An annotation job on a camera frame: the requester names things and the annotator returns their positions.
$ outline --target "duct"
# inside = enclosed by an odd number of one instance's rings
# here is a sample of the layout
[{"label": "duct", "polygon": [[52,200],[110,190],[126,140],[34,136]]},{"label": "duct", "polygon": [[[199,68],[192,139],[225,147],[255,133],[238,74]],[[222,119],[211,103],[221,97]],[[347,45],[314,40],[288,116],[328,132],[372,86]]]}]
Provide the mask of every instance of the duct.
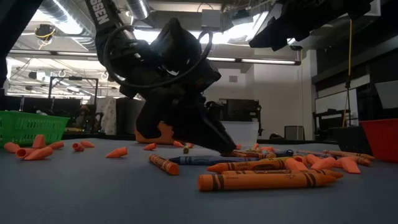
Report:
[{"label": "duct", "polygon": [[150,8],[146,0],[126,0],[126,2],[134,19],[142,20],[149,16]]},{"label": "duct", "polygon": [[92,52],[96,51],[95,26],[72,0],[43,0],[39,11],[62,32],[81,35],[82,37],[72,39],[82,47]]}]

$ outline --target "desk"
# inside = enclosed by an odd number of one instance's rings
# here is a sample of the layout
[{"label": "desk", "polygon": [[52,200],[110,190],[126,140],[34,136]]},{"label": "desk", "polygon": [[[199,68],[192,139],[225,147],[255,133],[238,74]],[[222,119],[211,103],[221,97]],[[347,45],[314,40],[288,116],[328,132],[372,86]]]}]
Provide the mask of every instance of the desk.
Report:
[{"label": "desk", "polygon": [[[65,147],[44,161],[19,161],[0,153],[0,223],[396,223],[398,164],[374,162],[361,175],[347,174],[315,189],[199,192],[206,166],[180,166],[169,176],[148,161],[134,141],[89,139],[96,145],[77,153]],[[127,146],[124,159],[105,155]],[[338,150],[336,145],[274,146]],[[158,147],[156,154],[182,156],[182,148]],[[194,155],[217,152],[194,147]]]}]

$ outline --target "gray table surface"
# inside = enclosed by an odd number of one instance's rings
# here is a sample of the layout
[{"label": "gray table surface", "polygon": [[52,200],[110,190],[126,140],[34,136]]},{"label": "gray table surface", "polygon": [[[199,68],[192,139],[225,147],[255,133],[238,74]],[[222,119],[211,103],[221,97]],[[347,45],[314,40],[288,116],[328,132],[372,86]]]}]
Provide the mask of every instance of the gray table surface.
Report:
[{"label": "gray table surface", "polygon": [[[345,174],[315,189],[199,192],[206,166],[180,166],[169,176],[148,161],[144,145],[90,139],[96,147],[73,152],[72,144],[43,161],[20,161],[0,153],[0,223],[397,223],[398,165],[374,162],[361,175]],[[127,146],[124,159],[106,159]],[[321,151],[338,146],[275,146]],[[158,147],[156,154],[182,156]],[[194,155],[217,155],[195,147]]]}]

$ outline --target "red bin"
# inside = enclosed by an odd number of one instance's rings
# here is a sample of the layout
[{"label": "red bin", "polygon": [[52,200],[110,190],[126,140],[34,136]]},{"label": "red bin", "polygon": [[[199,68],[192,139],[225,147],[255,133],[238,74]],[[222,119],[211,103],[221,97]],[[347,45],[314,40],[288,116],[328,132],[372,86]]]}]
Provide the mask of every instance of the red bin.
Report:
[{"label": "red bin", "polygon": [[373,156],[376,159],[398,162],[398,119],[360,122]]}]

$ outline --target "green basket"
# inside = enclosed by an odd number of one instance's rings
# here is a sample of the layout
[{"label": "green basket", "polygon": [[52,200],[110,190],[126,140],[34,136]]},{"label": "green basket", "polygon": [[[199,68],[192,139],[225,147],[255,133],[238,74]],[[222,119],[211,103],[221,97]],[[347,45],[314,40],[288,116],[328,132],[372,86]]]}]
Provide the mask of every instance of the green basket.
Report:
[{"label": "green basket", "polygon": [[0,147],[7,142],[31,145],[36,134],[44,134],[45,143],[62,138],[69,118],[14,111],[0,111]]}]

